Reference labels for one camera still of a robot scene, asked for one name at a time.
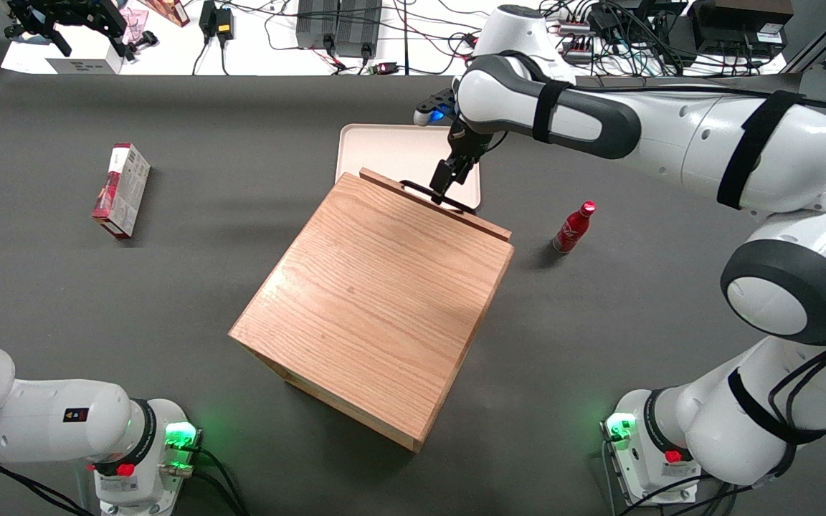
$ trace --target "power supply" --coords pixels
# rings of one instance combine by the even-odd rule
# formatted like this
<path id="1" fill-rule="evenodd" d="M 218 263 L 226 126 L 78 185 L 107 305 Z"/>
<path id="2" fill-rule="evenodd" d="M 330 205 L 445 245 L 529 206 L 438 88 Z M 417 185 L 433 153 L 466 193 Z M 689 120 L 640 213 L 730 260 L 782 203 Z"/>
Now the power supply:
<path id="1" fill-rule="evenodd" d="M 381 0 L 342 0 L 337 23 L 337 55 L 374 58 L 381 26 Z"/>
<path id="2" fill-rule="evenodd" d="M 337 35 L 338 9 L 339 0 L 298 0 L 298 20 L 295 23 L 298 46 L 303 49 L 332 49 Z"/>

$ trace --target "white box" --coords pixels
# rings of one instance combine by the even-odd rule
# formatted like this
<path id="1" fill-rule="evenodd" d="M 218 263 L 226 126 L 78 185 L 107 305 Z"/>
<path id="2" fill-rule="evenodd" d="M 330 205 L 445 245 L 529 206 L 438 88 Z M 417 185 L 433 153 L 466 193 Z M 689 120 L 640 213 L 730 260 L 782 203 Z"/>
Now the white box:
<path id="1" fill-rule="evenodd" d="M 85 73 L 85 75 L 116 75 L 123 66 L 123 56 L 110 43 L 110 39 L 88 27 L 64 27 L 55 25 L 66 42 L 72 47 L 72 55 L 63 56 L 56 45 L 48 45 L 47 62 L 56 73 Z"/>

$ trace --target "label sticker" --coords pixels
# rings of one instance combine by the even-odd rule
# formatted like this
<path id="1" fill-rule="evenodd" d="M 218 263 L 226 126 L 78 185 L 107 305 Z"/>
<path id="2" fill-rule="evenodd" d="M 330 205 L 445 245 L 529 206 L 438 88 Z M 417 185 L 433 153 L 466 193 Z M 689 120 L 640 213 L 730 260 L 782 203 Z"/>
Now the label sticker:
<path id="1" fill-rule="evenodd" d="M 112 493 L 129 493 L 138 491 L 138 478 L 132 477 L 101 477 L 101 490 Z"/>
<path id="2" fill-rule="evenodd" d="M 697 468 L 686 464 L 662 464 L 662 477 L 684 478 L 693 476 Z"/>
<path id="3" fill-rule="evenodd" d="M 62 414 L 62 422 L 65 424 L 83 424 L 88 421 L 88 407 L 66 408 Z"/>
<path id="4" fill-rule="evenodd" d="M 780 30 L 783 30 L 783 24 L 781 23 L 764 23 L 764 26 L 761 27 L 758 32 L 766 32 L 767 34 L 779 34 Z"/>
<path id="5" fill-rule="evenodd" d="M 778 33 L 768 34 L 766 32 L 758 32 L 757 40 L 761 43 L 778 43 L 780 45 L 783 44 L 783 36 L 780 36 Z"/>

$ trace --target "product box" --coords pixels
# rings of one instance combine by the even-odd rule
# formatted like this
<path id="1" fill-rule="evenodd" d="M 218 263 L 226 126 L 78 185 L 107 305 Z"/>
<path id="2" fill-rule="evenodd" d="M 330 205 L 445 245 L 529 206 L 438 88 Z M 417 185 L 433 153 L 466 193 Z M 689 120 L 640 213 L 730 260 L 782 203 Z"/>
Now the product box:
<path id="1" fill-rule="evenodd" d="M 183 27 L 190 22 L 190 16 L 187 16 L 184 11 L 181 0 L 141 0 L 141 2 L 161 16 L 173 21 L 177 26 Z"/>
<path id="2" fill-rule="evenodd" d="M 110 154 L 108 180 L 91 218 L 118 239 L 132 236 L 151 167 L 132 143 L 118 143 Z"/>

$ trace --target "wooden box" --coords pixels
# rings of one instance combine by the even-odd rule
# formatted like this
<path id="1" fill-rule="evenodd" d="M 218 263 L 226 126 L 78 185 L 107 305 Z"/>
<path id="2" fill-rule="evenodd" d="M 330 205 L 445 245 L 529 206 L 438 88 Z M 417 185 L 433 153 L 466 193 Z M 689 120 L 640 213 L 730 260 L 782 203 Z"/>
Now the wooden box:
<path id="1" fill-rule="evenodd" d="M 229 335 L 417 452 L 505 274 L 510 235 L 371 171 L 345 173 Z"/>

